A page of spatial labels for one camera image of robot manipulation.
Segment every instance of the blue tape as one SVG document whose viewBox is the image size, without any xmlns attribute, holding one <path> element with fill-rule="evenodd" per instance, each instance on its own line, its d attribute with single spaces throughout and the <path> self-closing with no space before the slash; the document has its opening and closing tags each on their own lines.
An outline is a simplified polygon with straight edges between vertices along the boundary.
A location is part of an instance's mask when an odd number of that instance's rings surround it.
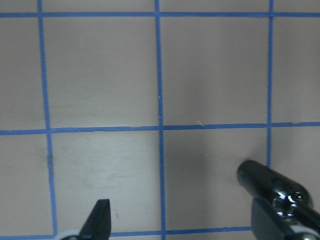
<svg viewBox="0 0 320 240">
<path fill-rule="evenodd" d="M 158 131 L 158 126 L 95 126 L 95 127 L 62 127 L 52 128 L 51 133 L 91 133 L 96 131 L 103 132 L 133 132 L 133 131 Z"/>
<path fill-rule="evenodd" d="M 29 130 L 0 130 L 1 135 L 31 135 L 31 134 L 46 134 L 46 129 L 29 129 Z"/>
<path fill-rule="evenodd" d="M 320 12 L 0 12 L 0 18 L 67 17 L 234 17 L 234 18 L 320 18 Z"/>
<path fill-rule="evenodd" d="M 273 13 L 274 1 L 269 1 L 269 11 Z M 273 34 L 274 19 L 268 21 L 268 75 L 267 75 L 267 132 L 266 132 L 266 165 L 271 167 L 272 154 L 272 73 L 273 73 Z"/>
<path fill-rule="evenodd" d="M 274 122 L 273 128 L 292 128 L 292 127 L 320 127 L 318 121 L 302 121 L 302 122 Z"/>
<path fill-rule="evenodd" d="M 154 236 L 161 235 L 162 231 L 129 231 L 129 232 L 112 232 L 110 237 L 134 237 L 134 236 Z"/>
<path fill-rule="evenodd" d="M 230 124 L 207 124 L 207 125 L 167 125 L 164 130 L 205 130 L 205 129 L 264 129 L 265 123 L 230 123 Z"/>
<path fill-rule="evenodd" d="M 166 190 L 165 190 L 165 157 L 164 157 L 164 111 L 163 111 L 163 79 L 162 79 L 162 51 L 161 51 L 161 20 L 159 16 L 160 1 L 154 0 L 155 41 L 157 62 L 158 87 L 158 125 L 159 125 L 159 168 L 160 168 L 160 205 L 161 205 L 161 239 L 166 240 Z"/>
<path fill-rule="evenodd" d="M 0 240 L 37 240 L 53 239 L 54 235 L 17 235 L 17 236 L 0 236 Z"/>
<path fill-rule="evenodd" d="M 52 217 L 52 230 L 53 234 L 58 233 L 57 224 L 57 210 L 56 210 L 56 193 L 54 182 L 54 168 L 52 162 L 52 138 L 50 132 L 50 114 L 49 114 L 49 99 L 48 99 L 48 85 L 47 85 L 47 66 L 45 54 L 45 33 L 44 33 L 44 19 L 42 13 L 42 0 L 37 0 L 38 14 L 38 30 L 39 30 L 39 44 L 40 44 L 40 58 L 41 58 L 41 79 L 42 79 L 42 95 L 43 95 L 43 110 L 45 118 L 46 141 L 47 141 L 47 162 L 49 172 L 49 189 L 51 201 L 51 217 Z"/>
<path fill-rule="evenodd" d="M 221 227 L 221 228 L 200 228 L 200 229 L 185 229 L 185 230 L 168 230 L 167 235 L 183 235 L 183 234 L 205 234 L 205 233 L 228 233 L 228 232 L 240 232 L 251 231 L 250 226 L 238 226 L 238 227 Z"/>
</svg>

